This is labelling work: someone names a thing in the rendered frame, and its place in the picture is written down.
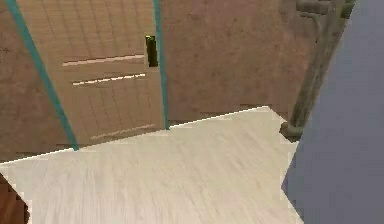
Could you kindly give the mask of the olive floor lamp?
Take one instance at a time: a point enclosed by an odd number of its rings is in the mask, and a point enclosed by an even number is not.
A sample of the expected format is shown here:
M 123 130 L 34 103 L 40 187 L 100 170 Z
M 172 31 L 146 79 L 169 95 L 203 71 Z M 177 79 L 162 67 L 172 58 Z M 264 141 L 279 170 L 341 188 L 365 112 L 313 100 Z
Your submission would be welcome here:
M 303 135 L 356 0 L 297 0 L 301 17 L 311 18 L 317 29 L 316 45 L 301 85 L 291 118 L 282 123 L 280 134 L 290 142 Z

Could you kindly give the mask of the brown wooden furniture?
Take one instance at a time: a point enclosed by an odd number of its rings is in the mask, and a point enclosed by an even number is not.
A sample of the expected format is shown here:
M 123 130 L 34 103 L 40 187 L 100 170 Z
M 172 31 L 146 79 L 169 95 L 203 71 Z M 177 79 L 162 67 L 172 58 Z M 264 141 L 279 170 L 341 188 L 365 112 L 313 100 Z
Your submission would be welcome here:
M 0 173 L 0 224 L 28 224 L 27 204 Z

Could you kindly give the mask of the tan door with teal frame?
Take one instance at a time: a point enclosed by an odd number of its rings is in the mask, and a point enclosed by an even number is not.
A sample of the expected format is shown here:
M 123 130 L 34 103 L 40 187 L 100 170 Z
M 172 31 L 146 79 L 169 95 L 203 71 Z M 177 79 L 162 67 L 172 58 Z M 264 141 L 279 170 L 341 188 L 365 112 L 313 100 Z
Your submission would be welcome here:
M 5 4 L 73 149 L 167 128 L 159 0 Z

